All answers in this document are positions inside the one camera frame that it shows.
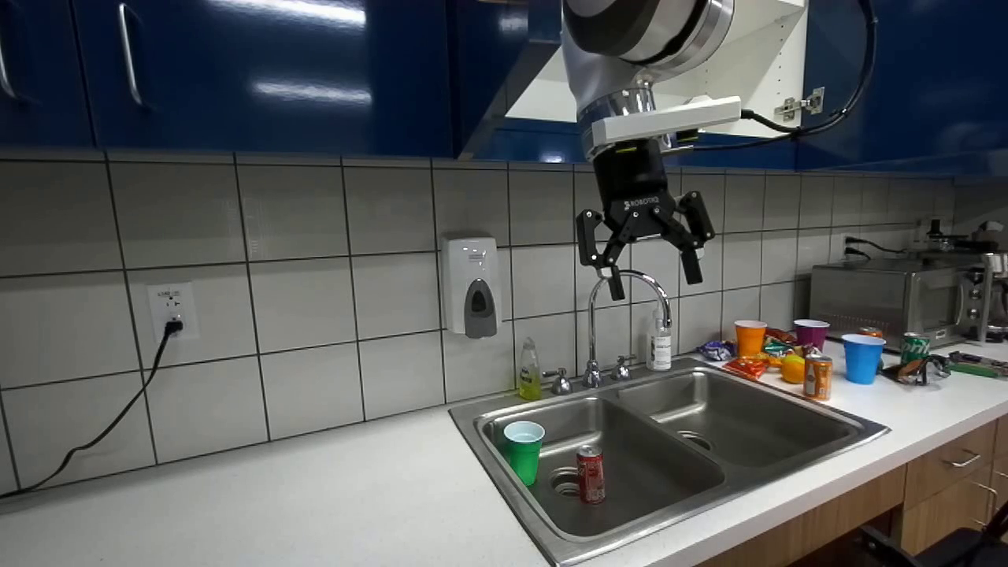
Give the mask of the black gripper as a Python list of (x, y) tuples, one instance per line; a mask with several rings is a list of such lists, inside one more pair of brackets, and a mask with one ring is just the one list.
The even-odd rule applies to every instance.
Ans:
[(680, 251), (683, 278), (700, 285), (700, 250), (714, 236), (714, 226), (700, 192), (669, 194), (658, 144), (649, 139), (610, 144), (592, 161), (592, 169), (610, 236), (605, 246), (595, 242), (603, 213), (587, 208), (578, 213), (578, 242), (579, 261), (608, 285), (608, 293), (624, 299), (616, 260), (626, 240), (649, 232), (661, 232)]

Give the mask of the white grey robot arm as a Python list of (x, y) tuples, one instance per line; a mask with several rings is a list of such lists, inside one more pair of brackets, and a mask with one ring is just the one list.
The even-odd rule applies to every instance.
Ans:
[(703, 279), (696, 251), (714, 236), (700, 192), (673, 200), (664, 141), (741, 118), (738, 99), (654, 107), (652, 85), (707, 63), (733, 21), (733, 0), (561, 0), (561, 53), (578, 99), (578, 126), (603, 208), (578, 213), (579, 261), (624, 296), (622, 251), (661, 236), (683, 278)]

